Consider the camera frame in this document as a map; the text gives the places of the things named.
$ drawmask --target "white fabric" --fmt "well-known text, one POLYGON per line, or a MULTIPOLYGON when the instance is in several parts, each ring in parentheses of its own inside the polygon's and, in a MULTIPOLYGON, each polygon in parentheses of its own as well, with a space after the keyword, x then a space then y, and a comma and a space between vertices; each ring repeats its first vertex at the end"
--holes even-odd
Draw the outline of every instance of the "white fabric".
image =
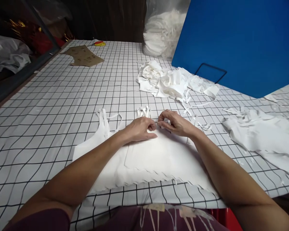
POLYGON ((266 100, 269 100, 269 101, 272 101, 272 102, 275 102, 275 103, 278 102, 278 100, 275 99, 274 96, 271 95, 271 94, 266 95, 264 98, 265 98, 266 100))
POLYGON ((22 41, 0 36, 0 71, 6 68, 14 73, 30 63, 31 50, 22 41))
POLYGON ((190 116, 192 115, 189 111, 190 108, 213 102, 216 100, 219 91, 216 84, 205 83, 199 76, 192 75, 184 68, 179 67, 177 70, 169 70, 162 68, 155 60, 141 65, 137 81, 140 85, 140 91, 149 92, 156 98, 170 97, 180 101, 185 108, 183 113, 187 112, 190 116), (188 97, 188 94, 190 89, 210 96, 213 101, 189 106, 190 97, 188 97))
POLYGON ((223 109, 235 114, 223 125, 230 138, 248 151, 255 151, 271 164, 289 174, 289 121, 261 111, 223 109))
MULTIPOLYGON (((147 114, 149 108, 141 110, 147 114)), ((114 134, 109 131, 106 111, 102 109, 99 114, 98 130, 93 137, 75 147, 73 161, 114 134)), ((120 148, 104 167, 89 193, 141 182, 179 179, 217 194, 194 145, 186 144, 185 137, 170 134, 166 129, 158 128, 153 133, 158 138, 120 148)))
POLYGON ((157 138, 129 144, 126 167, 171 176, 216 193, 193 143, 159 127, 148 132, 157 138))
MULTIPOLYGON (((109 131, 105 112, 105 109, 98 112, 100 116, 100 124, 96 133, 90 139, 75 147, 73 161, 103 143, 107 136, 111 137, 114 134, 109 131)), ((172 179, 171 177, 166 177, 164 175, 149 173, 146 170, 126 168, 124 166, 124 161, 127 149, 128 146, 123 146, 115 155, 113 155, 98 176, 89 194, 116 187, 138 184, 141 182, 168 181, 172 179)))
POLYGON ((150 17, 145 25, 144 53, 172 59, 185 17, 186 13, 176 10, 150 17))

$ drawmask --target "white grid mat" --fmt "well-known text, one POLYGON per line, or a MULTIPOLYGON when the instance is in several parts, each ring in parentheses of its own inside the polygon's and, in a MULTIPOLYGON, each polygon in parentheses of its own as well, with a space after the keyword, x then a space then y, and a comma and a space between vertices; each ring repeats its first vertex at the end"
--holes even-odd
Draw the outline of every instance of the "white grid mat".
MULTIPOLYGON (((74 40, 66 48, 91 45, 74 40)), ((0 109, 0 230, 19 208, 55 174, 71 163, 74 146, 93 136, 99 122, 94 114, 105 108, 123 116, 122 128, 135 118, 135 109, 151 107, 151 117, 166 110, 184 111, 170 98, 154 98, 140 92, 136 82, 136 61, 153 59, 141 51, 141 44, 107 42, 105 47, 89 49, 105 61, 91 68, 70 66, 71 56, 57 55, 25 87, 0 109)), ((163 67, 168 61, 156 59, 163 67)), ((191 105, 208 101, 207 96, 190 91, 191 105)), ((222 108, 245 106, 289 119, 289 86, 276 92, 279 106, 254 99, 221 86, 217 100, 192 109, 201 124, 213 125, 204 133, 233 158, 271 196, 289 193, 289 176, 256 153, 234 144, 221 125, 227 115, 222 108)), ((117 118, 109 122, 117 127, 117 118)), ((178 182, 155 182, 89 195, 74 214, 71 230, 89 229, 110 217, 121 205, 143 203, 181 203, 195 208, 224 208, 220 198, 196 186, 178 182)))

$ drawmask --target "white plastic bag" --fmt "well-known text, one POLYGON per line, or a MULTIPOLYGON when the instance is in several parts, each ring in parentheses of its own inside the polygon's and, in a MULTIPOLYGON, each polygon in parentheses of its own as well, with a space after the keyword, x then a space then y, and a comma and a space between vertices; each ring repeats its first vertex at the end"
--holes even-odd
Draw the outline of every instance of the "white plastic bag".
POLYGON ((144 44, 146 55, 172 60, 190 0, 147 0, 144 44))
POLYGON ((22 41, 0 36, 0 71, 6 68, 14 73, 30 63, 31 50, 22 41))

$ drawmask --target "blue panel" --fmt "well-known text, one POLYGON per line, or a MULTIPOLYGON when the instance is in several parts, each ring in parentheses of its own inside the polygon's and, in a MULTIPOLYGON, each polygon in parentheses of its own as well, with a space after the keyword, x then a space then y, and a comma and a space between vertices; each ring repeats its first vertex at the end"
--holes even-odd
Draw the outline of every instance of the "blue panel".
POLYGON ((219 84, 256 98, 289 84, 289 0, 192 0, 172 65, 195 73, 202 63, 228 72, 219 84))

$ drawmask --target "pile of white fabric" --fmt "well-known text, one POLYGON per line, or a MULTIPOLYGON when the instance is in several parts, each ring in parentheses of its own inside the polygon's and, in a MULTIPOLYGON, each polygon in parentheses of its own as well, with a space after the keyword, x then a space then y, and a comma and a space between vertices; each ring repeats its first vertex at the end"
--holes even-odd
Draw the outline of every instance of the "pile of white fabric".
POLYGON ((139 68, 137 82, 140 84, 140 91, 150 92, 156 98, 170 97, 180 101, 185 108, 185 112, 189 113, 192 107, 200 107, 211 103, 206 102, 201 105, 189 106, 188 97, 190 89, 210 96, 213 101, 216 99, 216 94, 219 87, 216 84, 204 82, 199 76, 192 75, 184 68, 177 70, 169 70, 162 68, 155 60, 145 62, 139 68))
POLYGON ((172 59, 185 17, 177 10, 150 17, 144 28, 144 53, 172 59))
POLYGON ((223 109, 234 114, 223 125, 230 138, 248 151, 255 151, 289 174, 289 121, 262 111, 223 109))

